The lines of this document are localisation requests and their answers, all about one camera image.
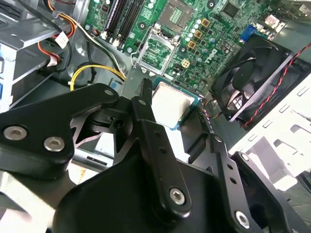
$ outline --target red wire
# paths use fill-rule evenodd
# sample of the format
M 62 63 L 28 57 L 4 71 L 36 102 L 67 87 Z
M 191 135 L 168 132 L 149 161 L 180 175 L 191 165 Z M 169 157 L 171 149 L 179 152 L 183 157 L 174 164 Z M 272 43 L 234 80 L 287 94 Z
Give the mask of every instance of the red wire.
M 250 118 L 250 120 L 249 120 L 248 122 L 246 122 L 244 125 L 241 125 L 241 127 L 243 127 L 243 128 L 246 127 L 249 123 L 251 123 L 251 122 L 254 120 L 254 118 L 255 118 L 255 116 L 258 114 L 259 110 L 262 109 L 263 106 L 264 106 L 267 102 L 270 101 L 272 95 L 275 94 L 275 92 L 276 92 L 276 90 L 278 89 L 278 87 L 282 84 L 283 78 L 284 78 L 284 76 L 287 74 L 288 68 L 293 64 L 293 62 L 296 60 L 296 58 L 297 58 L 303 51 L 305 51 L 306 49 L 308 49 L 310 46 L 311 46 L 311 43 L 309 43 L 307 46 L 305 46 L 301 51 L 299 51 L 299 52 L 291 59 L 291 61 L 286 65 L 285 70 L 284 70 L 284 73 L 283 73 L 283 75 L 280 77 L 280 79 L 279 79 L 277 85 L 275 86 L 275 88 L 273 89 L 273 92 L 267 97 L 266 100 L 264 100 L 264 101 L 261 103 L 260 107 L 259 107 L 258 109 L 256 109 L 256 111 L 254 112 L 254 114 L 253 114 L 253 116 Z

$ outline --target motherboard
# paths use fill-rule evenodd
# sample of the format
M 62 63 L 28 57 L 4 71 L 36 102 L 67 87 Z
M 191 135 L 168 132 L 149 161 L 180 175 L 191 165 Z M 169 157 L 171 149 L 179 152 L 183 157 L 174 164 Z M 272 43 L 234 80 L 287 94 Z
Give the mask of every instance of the motherboard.
M 245 31 L 270 15 L 268 6 L 264 0 L 101 0 L 90 3 L 86 24 L 131 54 L 135 67 L 206 93 L 243 46 Z

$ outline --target bolt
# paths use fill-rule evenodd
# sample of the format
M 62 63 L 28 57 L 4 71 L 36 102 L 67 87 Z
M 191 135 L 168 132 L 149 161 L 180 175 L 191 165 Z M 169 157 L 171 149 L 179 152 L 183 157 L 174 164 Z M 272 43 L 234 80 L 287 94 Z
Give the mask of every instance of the bolt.
M 243 214 L 241 211 L 237 211 L 235 212 L 235 218 L 241 226 L 243 226 L 245 229 L 249 229 L 249 221 L 245 214 Z
M 240 155 L 242 156 L 242 158 L 243 158 L 244 160 L 249 161 L 249 158 L 248 158 L 248 156 L 247 156 L 246 154 L 240 153 Z
M 3 135 L 6 139 L 18 141 L 27 136 L 27 131 L 23 127 L 14 125 L 6 128 L 3 131 Z
M 106 93 L 107 95 L 113 96 L 113 92 L 110 91 L 110 90 L 105 90 L 105 93 Z
M 170 197 L 177 205 L 183 205 L 185 203 L 185 195 L 177 188 L 170 190 Z
M 218 142 L 222 142 L 222 139 L 219 136 L 215 135 L 214 137 Z
M 45 139 L 44 147 L 48 151 L 60 152 L 65 148 L 65 142 L 61 137 L 49 137 Z
M 138 100 L 138 102 L 141 103 L 142 105 L 146 105 L 146 102 L 145 102 L 145 101 Z

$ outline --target ram slot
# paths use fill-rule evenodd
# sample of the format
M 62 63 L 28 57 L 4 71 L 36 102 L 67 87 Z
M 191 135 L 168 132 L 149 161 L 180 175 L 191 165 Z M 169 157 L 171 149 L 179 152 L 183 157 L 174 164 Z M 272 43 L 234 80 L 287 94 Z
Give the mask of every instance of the ram slot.
M 123 41 L 128 37 L 143 4 L 144 0 L 135 0 L 132 2 L 132 5 L 127 12 L 127 16 L 125 17 L 124 24 L 121 26 L 119 32 Z
M 114 2 L 114 6 L 110 13 L 105 31 L 109 32 L 110 34 L 114 33 L 127 2 L 128 0 L 116 0 Z

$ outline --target black case fan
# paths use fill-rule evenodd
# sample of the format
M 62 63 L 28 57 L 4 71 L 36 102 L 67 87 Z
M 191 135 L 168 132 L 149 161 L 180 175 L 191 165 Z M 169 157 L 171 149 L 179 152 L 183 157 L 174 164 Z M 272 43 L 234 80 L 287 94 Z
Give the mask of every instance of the black case fan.
M 240 124 L 248 122 L 271 94 L 293 56 L 294 53 L 287 48 L 254 34 L 211 88 L 226 119 L 230 122 L 237 120 Z M 256 120 L 248 125 L 248 129 L 289 94 L 309 74 L 306 71 L 310 67 L 309 63 L 296 59 L 283 83 L 263 106 Z

